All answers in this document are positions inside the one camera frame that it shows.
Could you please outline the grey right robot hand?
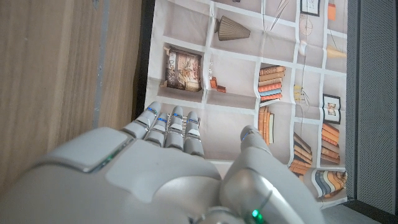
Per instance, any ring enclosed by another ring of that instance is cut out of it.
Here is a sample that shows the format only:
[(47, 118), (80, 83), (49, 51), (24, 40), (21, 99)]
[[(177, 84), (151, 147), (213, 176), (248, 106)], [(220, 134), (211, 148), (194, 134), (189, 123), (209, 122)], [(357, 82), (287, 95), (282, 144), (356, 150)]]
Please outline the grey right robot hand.
[(197, 114), (151, 103), (42, 156), (1, 197), (2, 223), (323, 223), (306, 186), (251, 125), (225, 175), (204, 158)]

